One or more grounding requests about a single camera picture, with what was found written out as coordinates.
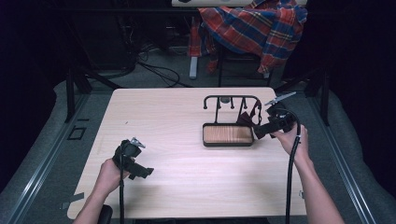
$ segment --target gray carpet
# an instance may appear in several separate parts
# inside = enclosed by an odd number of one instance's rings
[[[177,52],[151,51],[148,54],[147,63],[172,68],[180,74],[180,81],[193,87],[216,87],[218,78],[215,75],[205,73],[205,62],[203,58],[198,64],[198,78],[191,80],[188,77],[190,70],[190,60],[183,53],[183,48],[174,49]],[[239,65],[227,66],[226,73],[233,75],[242,72],[254,72],[252,70],[238,70]],[[276,88],[281,84],[281,69],[277,69],[274,74],[271,87]],[[109,76],[117,73],[101,72],[102,75]],[[164,82],[158,76],[152,74],[142,66],[129,75],[112,78],[112,81],[125,88],[161,88],[168,86],[171,82]],[[66,98],[65,84],[61,83],[55,88],[58,100],[53,109],[48,123],[37,138],[35,145],[26,156],[23,164],[6,189],[0,195],[0,223],[71,223],[67,217],[66,209],[60,209],[61,204],[68,202],[74,194],[79,177],[89,155],[91,146],[100,126],[103,115],[106,111],[107,103],[111,97],[111,89],[96,80],[90,80],[93,92],[90,95],[77,96],[78,112],[69,124],[64,124],[66,118]],[[370,170],[362,162],[361,146],[359,139],[351,126],[347,115],[342,109],[337,97],[331,94],[329,106],[330,128],[323,128],[321,120],[318,118],[317,99],[305,98],[301,90],[305,84],[301,83],[292,88],[292,91],[299,93],[285,100],[288,109],[294,111],[301,122],[305,124],[310,133],[310,155],[315,163],[318,174],[323,184],[330,192],[337,204],[346,223],[392,223],[396,220],[396,202],[388,195],[373,179]],[[70,137],[76,138],[85,130],[80,140],[67,140],[73,128],[77,128]],[[345,158],[350,173],[353,174],[358,193],[367,203],[368,212],[372,218],[365,219],[357,204],[351,197],[347,181],[340,175],[340,170],[334,161],[332,144],[329,140],[328,132],[333,134],[336,145]],[[42,175],[42,183],[38,183],[36,190],[29,194],[25,187],[29,186],[31,177],[35,176],[37,167],[40,167],[43,160],[52,157],[53,162],[48,165],[48,172]],[[268,217],[270,223],[284,223],[284,217]],[[158,223],[172,223],[174,220],[152,220]],[[218,223],[265,223],[263,218],[242,218],[242,219],[216,219],[216,220],[179,220],[178,223],[189,221],[190,223],[218,222]],[[306,217],[292,217],[291,223],[306,223]]]

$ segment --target human hand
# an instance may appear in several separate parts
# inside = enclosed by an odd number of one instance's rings
[[[128,172],[123,173],[123,178],[128,176]],[[120,184],[120,169],[113,160],[107,159],[102,163],[99,176],[96,179],[92,193],[107,197]]]
[[[300,144],[297,146],[295,158],[303,158],[308,159],[308,130],[302,124],[301,126],[301,133],[300,133]],[[290,155],[291,150],[293,148],[294,140],[297,136],[297,124],[294,124],[293,128],[287,132],[282,133],[280,131],[271,133],[271,135],[275,136],[285,151]]]

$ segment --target red plaid fabric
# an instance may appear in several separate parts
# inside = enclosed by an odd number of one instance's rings
[[[262,61],[258,72],[282,65],[303,34],[307,11],[294,0],[255,0],[244,8],[199,8],[202,20],[194,18],[190,56],[216,55],[213,38],[236,53],[254,53]],[[216,66],[211,62],[209,72]]]

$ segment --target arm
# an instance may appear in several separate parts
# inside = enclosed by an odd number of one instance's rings
[[[73,223],[94,223],[98,222],[102,206],[108,196],[115,190],[120,183],[120,170],[113,160],[106,160],[100,169],[99,176],[96,179],[91,195],[87,198],[81,211]]]
[[[290,154],[296,137],[297,126],[288,133],[275,132],[273,136],[282,144],[285,151]],[[294,164],[303,184],[306,214],[309,223],[344,223],[332,198],[321,183],[314,163],[308,154],[308,132],[304,125],[301,126],[301,144],[297,147]]]

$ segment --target gray floor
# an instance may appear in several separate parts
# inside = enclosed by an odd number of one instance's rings
[[[207,58],[198,64],[198,78],[189,79],[190,59],[183,48],[169,52],[153,50],[142,58],[147,63],[174,69],[181,82],[193,87],[217,87],[217,74],[205,72]],[[227,66],[226,74],[235,76],[254,73],[255,67]],[[282,69],[276,69],[272,88],[281,85]],[[141,66],[129,75],[112,78],[125,88],[163,88],[163,82]],[[66,118],[65,83],[55,88],[57,102],[52,114],[26,156],[20,169],[0,195],[0,223],[70,223],[61,204],[74,194],[85,160],[106,112],[111,89],[91,79],[93,91],[77,96],[77,114],[69,123]],[[249,85],[238,81],[239,85]],[[332,195],[346,223],[393,223],[396,220],[396,202],[373,179],[362,162],[359,139],[337,97],[331,94],[329,104],[330,127],[318,117],[318,99],[306,98],[302,93],[305,83],[293,87],[298,93],[285,101],[310,132],[310,155],[325,187]],[[68,140],[72,129],[83,128],[80,140]],[[271,223],[284,223],[284,217],[269,217]],[[251,219],[241,219],[252,223]],[[292,217],[291,223],[306,223],[305,217]]]

